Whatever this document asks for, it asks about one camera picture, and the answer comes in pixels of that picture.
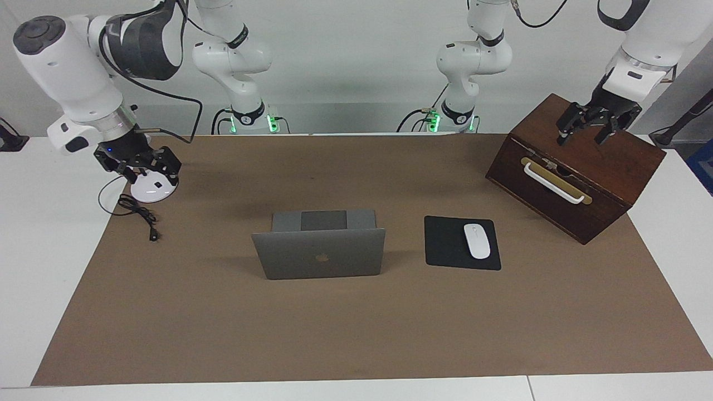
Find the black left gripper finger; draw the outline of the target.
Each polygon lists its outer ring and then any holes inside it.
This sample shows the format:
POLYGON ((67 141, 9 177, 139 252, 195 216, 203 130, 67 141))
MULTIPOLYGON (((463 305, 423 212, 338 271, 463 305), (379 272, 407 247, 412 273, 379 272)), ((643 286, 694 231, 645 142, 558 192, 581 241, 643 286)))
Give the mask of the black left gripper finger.
POLYGON ((602 145, 616 132, 629 129, 640 113, 641 111, 627 111, 621 116, 616 116, 611 111, 605 111, 603 113, 603 127, 595 137, 596 144, 602 145))
POLYGON ((570 135, 580 129, 582 124, 582 116, 585 114, 583 107, 578 102, 571 102, 567 109, 562 113, 556 122, 559 135, 557 143, 563 146, 569 139, 570 135))

